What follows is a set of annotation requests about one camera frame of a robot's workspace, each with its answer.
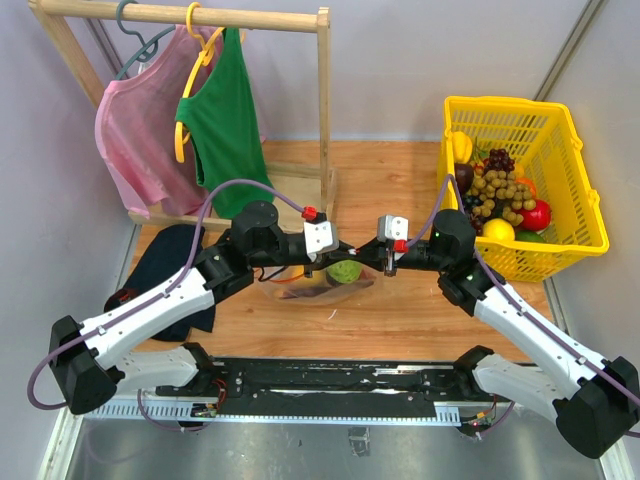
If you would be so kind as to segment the yellow peach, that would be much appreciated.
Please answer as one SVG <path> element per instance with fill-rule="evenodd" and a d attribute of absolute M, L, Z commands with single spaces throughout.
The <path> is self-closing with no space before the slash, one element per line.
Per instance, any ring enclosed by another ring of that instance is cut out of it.
<path fill-rule="evenodd" d="M 286 272 L 285 272 L 285 279 L 286 280 L 296 280 L 297 278 L 301 277 L 304 275 L 304 267 L 303 266 L 295 266 L 295 267 L 290 267 Z"/>

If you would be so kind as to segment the clear zip top bag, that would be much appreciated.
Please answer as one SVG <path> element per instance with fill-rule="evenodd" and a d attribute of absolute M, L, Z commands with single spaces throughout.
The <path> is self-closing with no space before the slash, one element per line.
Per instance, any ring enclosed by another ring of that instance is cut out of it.
<path fill-rule="evenodd" d="M 272 300 L 286 304 L 300 304 L 300 305 L 330 305 L 343 301 L 354 294 L 369 289 L 372 287 L 378 278 L 378 273 L 362 265 L 362 272 L 360 278 L 348 285 L 331 285 L 327 282 L 325 276 L 326 268 L 322 270 L 305 271 L 304 275 L 296 280 L 286 280 L 285 272 L 290 267 L 256 267 L 254 269 L 255 279 L 258 283 L 258 287 L 261 291 Z M 331 290 L 319 299 L 297 299 L 297 300 L 280 300 L 279 296 L 284 289 L 293 287 L 304 288 L 311 286 L 327 286 Z"/>

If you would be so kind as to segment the green custard apple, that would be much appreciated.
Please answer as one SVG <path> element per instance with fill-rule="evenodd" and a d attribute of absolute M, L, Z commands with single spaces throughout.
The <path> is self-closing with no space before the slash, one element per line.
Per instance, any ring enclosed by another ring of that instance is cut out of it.
<path fill-rule="evenodd" d="M 361 275 L 362 265 L 353 260 L 337 262 L 325 270 L 327 282 L 331 285 L 348 285 L 356 282 Z"/>

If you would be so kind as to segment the dark purple bell pepper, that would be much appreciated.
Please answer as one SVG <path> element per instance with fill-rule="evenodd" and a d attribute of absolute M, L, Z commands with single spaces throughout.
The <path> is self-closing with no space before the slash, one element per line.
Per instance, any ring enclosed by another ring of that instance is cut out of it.
<path fill-rule="evenodd" d="M 325 295 L 331 288 L 327 286 L 311 286 L 304 288 L 284 289 L 280 296 L 280 300 L 297 300 L 297 299 L 319 299 Z"/>

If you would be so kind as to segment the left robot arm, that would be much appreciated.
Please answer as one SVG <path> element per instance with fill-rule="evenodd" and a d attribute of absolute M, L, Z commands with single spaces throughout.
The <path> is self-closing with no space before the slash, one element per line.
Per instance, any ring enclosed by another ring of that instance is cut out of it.
<path fill-rule="evenodd" d="M 156 287 L 83 322 L 58 320 L 46 362 L 69 410 L 92 412 L 118 393 L 164 387 L 200 396 L 217 386 L 219 374 L 197 343 L 156 353 L 134 349 L 250 286 L 257 267 L 324 267 L 354 254 L 324 214 L 305 210 L 303 217 L 301 232 L 286 233 L 272 204 L 251 202 L 213 246 L 190 255 Z"/>

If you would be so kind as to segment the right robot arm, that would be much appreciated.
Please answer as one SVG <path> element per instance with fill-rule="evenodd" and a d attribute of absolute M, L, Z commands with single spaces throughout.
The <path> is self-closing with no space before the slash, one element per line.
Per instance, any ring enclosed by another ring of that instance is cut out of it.
<path fill-rule="evenodd" d="M 408 222 L 383 216 L 373 240 L 356 249 L 386 274 L 435 271 L 443 296 L 499 331 L 537 366 L 530 371 L 486 348 L 468 353 L 453 375 L 466 400 L 495 394 L 554 423 L 580 454 L 600 458 L 639 422 L 639 374 L 622 356 L 609 360 L 571 338 L 529 305 L 475 250 L 476 231 L 453 209 L 429 218 L 428 240 L 407 237 Z"/>

